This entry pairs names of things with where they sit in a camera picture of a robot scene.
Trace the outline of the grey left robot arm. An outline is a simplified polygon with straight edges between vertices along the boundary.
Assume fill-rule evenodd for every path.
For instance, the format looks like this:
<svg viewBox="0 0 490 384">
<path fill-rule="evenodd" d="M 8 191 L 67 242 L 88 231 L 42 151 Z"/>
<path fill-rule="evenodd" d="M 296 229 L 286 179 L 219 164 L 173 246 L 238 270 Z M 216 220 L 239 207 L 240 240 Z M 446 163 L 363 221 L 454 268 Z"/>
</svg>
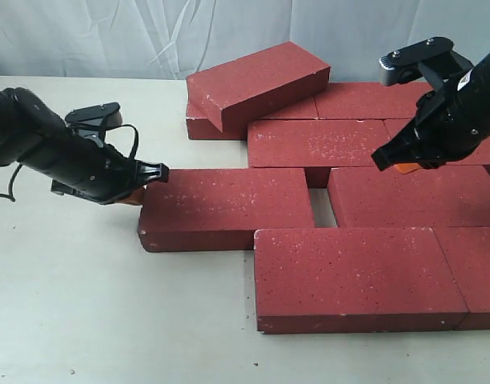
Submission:
<svg viewBox="0 0 490 384">
<path fill-rule="evenodd" d="M 124 155 L 106 142 L 123 128 L 117 102 L 72 110 L 60 117 L 22 87 L 0 90 L 0 167 L 16 163 L 51 179 L 51 191 L 99 205 L 139 206 L 146 185 L 167 182 L 163 163 L 136 158 L 139 140 Z"/>
</svg>

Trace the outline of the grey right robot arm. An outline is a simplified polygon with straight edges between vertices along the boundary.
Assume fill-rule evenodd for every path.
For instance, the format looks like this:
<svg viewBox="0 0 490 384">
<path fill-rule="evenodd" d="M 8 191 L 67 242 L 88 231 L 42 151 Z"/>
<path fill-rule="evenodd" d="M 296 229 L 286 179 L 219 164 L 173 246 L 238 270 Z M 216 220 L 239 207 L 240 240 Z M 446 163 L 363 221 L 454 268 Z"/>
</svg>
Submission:
<svg viewBox="0 0 490 384">
<path fill-rule="evenodd" d="M 434 170 L 490 138 L 490 52 L 472 64 L 452 40 L 433 37 L 393 50 L 379 64 L 383 86 L 424 78 L 432 89 L 417 100 L 409 123 L 372 153 L 378 170 Z"/>
</svg>

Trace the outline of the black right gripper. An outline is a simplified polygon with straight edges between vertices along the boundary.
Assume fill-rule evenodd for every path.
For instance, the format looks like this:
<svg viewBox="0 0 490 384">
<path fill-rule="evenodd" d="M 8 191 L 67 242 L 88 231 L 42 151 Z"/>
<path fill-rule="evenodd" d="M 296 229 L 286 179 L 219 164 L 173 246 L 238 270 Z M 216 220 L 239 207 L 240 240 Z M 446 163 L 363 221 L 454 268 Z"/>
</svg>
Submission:
<svg viewBox="0 0 490 384">
<path fill-rule="evenodd" d="M 465 159 L 490 137 L 490 55 L 475 66 L 458 67 L 440 74 L 422 66 L 432 91 L 418 100 L 412 120 L 372 153 L 379 170 L 436 169 Z"/>
</svg>

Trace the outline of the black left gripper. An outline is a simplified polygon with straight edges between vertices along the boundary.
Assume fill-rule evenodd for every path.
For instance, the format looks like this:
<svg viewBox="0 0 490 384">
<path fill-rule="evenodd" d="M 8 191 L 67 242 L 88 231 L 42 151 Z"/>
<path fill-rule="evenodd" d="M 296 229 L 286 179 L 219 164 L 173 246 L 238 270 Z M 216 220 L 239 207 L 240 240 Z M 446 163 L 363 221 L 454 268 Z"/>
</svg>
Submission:
<svg viewBox="0 0 490 384">
<path fill-rule="evenodd" d="M 104 131 L 76 129 L 61 118 L 34 93 L 25 88 L 13 91 L 22 125 L 36 138 L 18 163 L 51 178 L 51 191 L 69 194 L 100 205 L 119 203 L 141 206 L 147 184 L 167 182 L 169 169 L 163 163 L 139 161 L 135 155 L 139 132 L 128 155 L 121 154 L 105 142 Z"/>
</svg>

